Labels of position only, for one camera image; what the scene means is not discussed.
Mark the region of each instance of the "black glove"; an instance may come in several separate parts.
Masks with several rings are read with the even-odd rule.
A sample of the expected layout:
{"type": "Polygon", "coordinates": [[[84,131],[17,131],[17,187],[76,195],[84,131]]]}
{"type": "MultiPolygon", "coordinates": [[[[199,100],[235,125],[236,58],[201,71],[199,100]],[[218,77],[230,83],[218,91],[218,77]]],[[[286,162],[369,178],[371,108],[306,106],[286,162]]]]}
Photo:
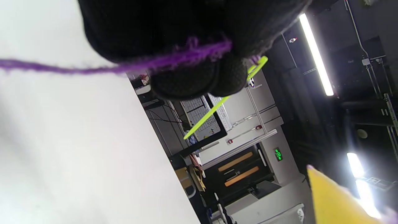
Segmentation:
{"type": "Polygon", "coordinates": [[[261,55],[311,0],[79,0],[86,36],[104,58],[123,63],[172,53],[190,37],[232,41],[216,62],[150,71],[160,98],[228,96],[246,84],[244,59],[261,55]]]}

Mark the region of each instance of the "white wall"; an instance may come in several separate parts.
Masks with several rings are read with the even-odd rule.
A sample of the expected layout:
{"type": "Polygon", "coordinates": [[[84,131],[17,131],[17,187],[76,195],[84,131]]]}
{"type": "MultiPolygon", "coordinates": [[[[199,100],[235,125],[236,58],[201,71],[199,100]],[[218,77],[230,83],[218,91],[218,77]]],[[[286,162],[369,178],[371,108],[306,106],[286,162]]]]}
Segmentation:
{"type": "MultiPolygon", "coordinates": [[[[301,175],[301,177],[296,178],[293,182],[260,200],[257,200],[252,195],[248,195],[227,206],[226,209],[238,223],[256,224],[299,203],[303,203],[305,206],[304,224],[315,224],[311,191],[307,181],[303,182],[303,180],[304,176],[301,175]]],[[[288,216],[278,222],[278,224],[298,223],[294,216],[288,216]]]]}
{"type": "MultiPolygon", "coordinates": [[[[0,6],[1,59],[110,65],[77,1],[0,6]]],[[[126,76],[0,70],[0,223],[199,221],[126,76]]]]}
{"type": "MultiPolygon", "coordinates": [[[[262,110],[265,108],[268,108],[272,105],[275,104],[275,101],[272,97],[271,91],[269,90],[267,81],[265,80],[265,77],[263,75],[263,72],[260,71],[255,77],[254,77],[255,83],[257,85],[262,84],[261,87],[256,88],[256,89],[251,89],[252,96],[254,98],[254,101],[256,102],[258,110],[262,110]]],[[[229,116],[229,119],[231,120],[231,123],[235,123],[251,114],[254,114],[256,111],[254,110],[253,104],[250,101],[250,98],[248,96],[248,93],[246,89],[243,89],[237,94],[232,95],[225,103],[224,103],[225,109],[227,111],[227,114],[229,116]]],[[[263,119],[264,122],[266,122],[263,127],[265,127],[267,130],[273,130],[276,127],[279,127],[280,125],[283,124],[283,120],[280,117],[280,113],[278,111],[278,108],[274,107],[269,109],[268,111],[264,112],[261,114],[261,118],[263,119]]],[[[239,136],[241,133],[246,132],[258,125],[260,125],[261,122],[257,117],[254,117],[237,127],[234,127],[232,130],[228,132],[228,135],[219,140],[219,144],[216,146],[213,146],[203,152],[200,153],[201,155],[201,161],[203,164],[208,163],[217,157],[228,153],[229,151],[235,149],[236,147],[258,137],[264,134],[262,130],[259,131],[251,131],[246,133],[243,136],[240,136],[236,139],[234,139],[233,144],[227,144],[228,139],[234,138],[236,136],[239,136]]]]}

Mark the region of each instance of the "monitor screen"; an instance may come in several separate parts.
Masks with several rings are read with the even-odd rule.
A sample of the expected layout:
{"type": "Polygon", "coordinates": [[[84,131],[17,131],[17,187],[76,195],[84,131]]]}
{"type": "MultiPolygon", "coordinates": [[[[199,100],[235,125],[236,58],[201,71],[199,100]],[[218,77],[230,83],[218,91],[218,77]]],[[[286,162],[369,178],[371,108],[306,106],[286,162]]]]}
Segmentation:
{"type": "MultiPolygon", "coordinates": [[[[185,135],[213,107],[213,102],[209,95],[204,95],[193,100],[173,102],[173,105],[183,123],[185,135]]],[[[180,151],[180,155],[188,156],[203,146],[226,136],[224,122],[221,121],[219,113],[217,110],[187,139],[188,147],[180,151]]]]}

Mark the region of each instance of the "ceiling light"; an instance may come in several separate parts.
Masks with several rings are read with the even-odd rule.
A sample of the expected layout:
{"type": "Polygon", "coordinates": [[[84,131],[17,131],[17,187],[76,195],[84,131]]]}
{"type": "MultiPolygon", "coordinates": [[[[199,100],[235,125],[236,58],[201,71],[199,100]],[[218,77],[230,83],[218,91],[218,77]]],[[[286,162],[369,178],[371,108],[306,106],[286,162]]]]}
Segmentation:
{"type": "Polygon", "coordinates": [[[359,197],[361,198],[359,203],[361,204],[362,208],[370,217],[380,219],[381,215],[375,207],[369,184],[363,180],[356,180],[355,183],[357,184],[359,197]]]}
{"type": "Polygon", "coordinates": [[[328,74],[326,73],[325,65],[323,64],[321,54],[319,53],[318,46],[315,42],[314,34],[312,33],[310,23],[308,22],[307,16],[305,14],[302,14],[300,16],[300,22],[303,27],[305,37],[307,38],[308,45],[310,46],[312,57],[314,58],[315,66],[321,78],[325,93],[327,96],[333,96],[334,93],[332,85],[330,84],[328,74]]]}
{"type": "Polygon", "coordinates": [[[361,178],[365,174],[362,164],[355,153],[347,153],[348,162],[351,167],[352,174],[355,178],[361,178]]]}

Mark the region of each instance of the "desk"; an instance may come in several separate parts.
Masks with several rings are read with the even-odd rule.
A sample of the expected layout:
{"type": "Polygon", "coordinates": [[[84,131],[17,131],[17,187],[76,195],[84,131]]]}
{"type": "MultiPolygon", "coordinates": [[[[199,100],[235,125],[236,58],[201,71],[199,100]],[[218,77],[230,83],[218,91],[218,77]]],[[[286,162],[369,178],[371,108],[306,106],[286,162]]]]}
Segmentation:
{"type": "MultiPolygon", "coordinates": [[[[77,1],[1,1],[0,58],[109,65],[77,1]]],[[[199,221],[127,77],[0,71],[0,223],[199,221]]]]}

